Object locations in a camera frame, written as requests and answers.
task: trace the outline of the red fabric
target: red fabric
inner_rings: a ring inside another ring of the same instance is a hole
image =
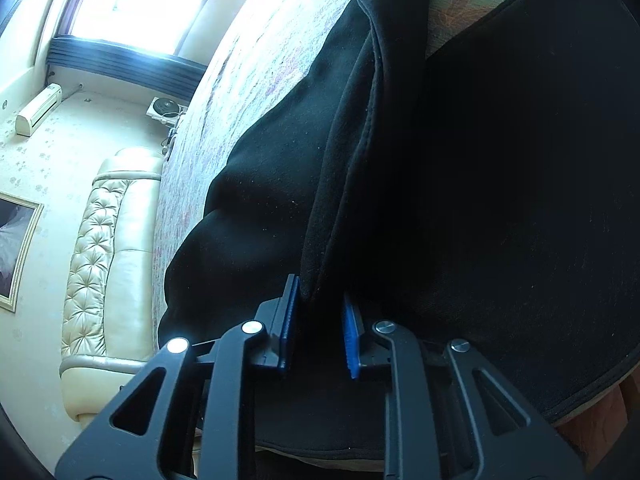
[[[640,390],[640,367],[632,377]],[[558,428],[559,433],[586,454],[587,471],[596,467],[625,429],[626,409],[622,391],[617,386],[594,406]]]

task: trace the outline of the cream leather sofa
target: cream leather sofa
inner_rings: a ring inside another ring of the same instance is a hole
[[[151,257],[161,155],[126,148],[94,179],[71,259],[62,325],[62,397],[86,425],[154,353]]]

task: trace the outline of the metal rivet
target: metal rivet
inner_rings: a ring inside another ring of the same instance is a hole
[[[454,339],[451,342],[451,349],[455,352],[460,352],[461,354],[463,354],[471,350],[471,343],[469,341],[465,341],[464,339]]]
[[[396,324],[393,321],[384,320],[376,323],[376,330],[381,334],[391,334],[396,330]]]
[[[183,337],[174,337],[166,344],[166,349],[172,354],[181,354],[189,348],[189,342]]]
[[[262,330],[262,323],[260,321],[247,321],[242,325],[242,331],[245,334],[257,334]]]

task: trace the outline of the air conditioner unit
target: air conditioner unit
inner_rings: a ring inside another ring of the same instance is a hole
[[[171,101],[171,99],[154,97],[146,114],[152,119],[160,121],[164,126],[175,128],[178,124],[178,118],[184,115],[186,111],[186,106],[179,105],[175,101]]]
[[[15,118],[15,133],[31,137],[44,119],[62,102],[62,88],[55,83],[47,86]]]

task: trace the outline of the cable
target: cable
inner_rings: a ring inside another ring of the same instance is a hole
[[[72,95],[77,94],[77,93],[78,93],[79,91],[81,91],[81,90],[82,90],[82,83],[80,83],[80,84],[78,85],[78,87],[77,87],[73,92],[71,92],[71,94],[69,94],[69,95],[68,95],[68,96],[66,96],[66,97],[63,97],[63,98],[62,98],[62,102],[66,101],[66,100],[67,100],[67,99],[69,99]]]
[[[174,117],[180,117],[180,114],[182,113],[182,107],[180,107],[180,111],[179,112],[165,112],[164,114],[158,114],[161,117],[167,117],[168,115],[171,114],[175,114]]]
[[[166,139],[163,140],[160,143],[160,146],[162,147],[162,154],[166,155],[167,159],[169,158],[169,155],[171,155],[171,150],[172,150],[172,147],[174,145],[174,140],[175,140],[175,134],[177,133],[178,126],[180,125],[180,118],[183,117],[186,114],[186,111],[185,111],[186,107],[183,107],[181,105],[178,105],[178,106],[180,106],[180,112],[178,112],[178,115],[175,118],[175,124],[174,124],[173,127],[169,128],[169,133],[167,134]],[[169,113],[173,114],[175,112],[167,112],[165,114],[161,114],[161,117],[164,117],[165,115],[167,115]]]

